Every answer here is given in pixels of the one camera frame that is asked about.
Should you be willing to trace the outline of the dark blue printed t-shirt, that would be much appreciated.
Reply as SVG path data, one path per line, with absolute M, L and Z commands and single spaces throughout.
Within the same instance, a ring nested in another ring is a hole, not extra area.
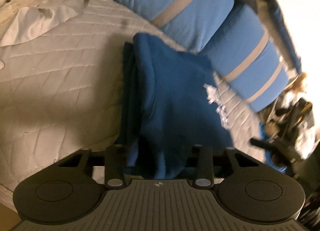
M 138 33 L 123 50 L 120 136 L 127 165 L 146 179 L 175 178 L 195 145 L 233 145 L 209 59 Z

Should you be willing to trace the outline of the grey quilted bed cover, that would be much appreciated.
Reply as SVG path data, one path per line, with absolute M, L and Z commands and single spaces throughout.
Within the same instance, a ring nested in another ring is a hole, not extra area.
M 181 46 L 113 0 L 89 0 L 84 12 L 42 36 L 3 47 L 1 203 L 28 176 L 82 149 L 104 150 L 119 135 L 122 51 L 138 32 Z

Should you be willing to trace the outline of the black stand beside bed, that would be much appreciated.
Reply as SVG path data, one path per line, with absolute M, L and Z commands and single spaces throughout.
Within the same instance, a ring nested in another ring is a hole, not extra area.
M 313 104 L 300 98 L 287 108 L 274 109 L 272 116 L 260 127 L 261 139 L 251 138 L 250 144 L 267 152 L 270 167 L 297 179 L 317 147 Z

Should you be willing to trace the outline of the grey satin sheet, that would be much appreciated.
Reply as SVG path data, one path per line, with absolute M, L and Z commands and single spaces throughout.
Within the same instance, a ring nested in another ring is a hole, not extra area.
M 36 39 L 84 12 L 89 0 L 14 0 L 1 7 L 1 47 Z

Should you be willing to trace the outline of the dark garment behind pillows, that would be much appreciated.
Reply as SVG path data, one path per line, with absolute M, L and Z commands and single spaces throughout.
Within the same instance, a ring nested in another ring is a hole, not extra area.
M 298 56 L 287 26 L 284 15 L 277 0 L 235 0 L 237 4 L 245 4 L 253 9 L 268 30 L 273 42 L 285 59 L 289 68 L 302 73 L 301 58 Z

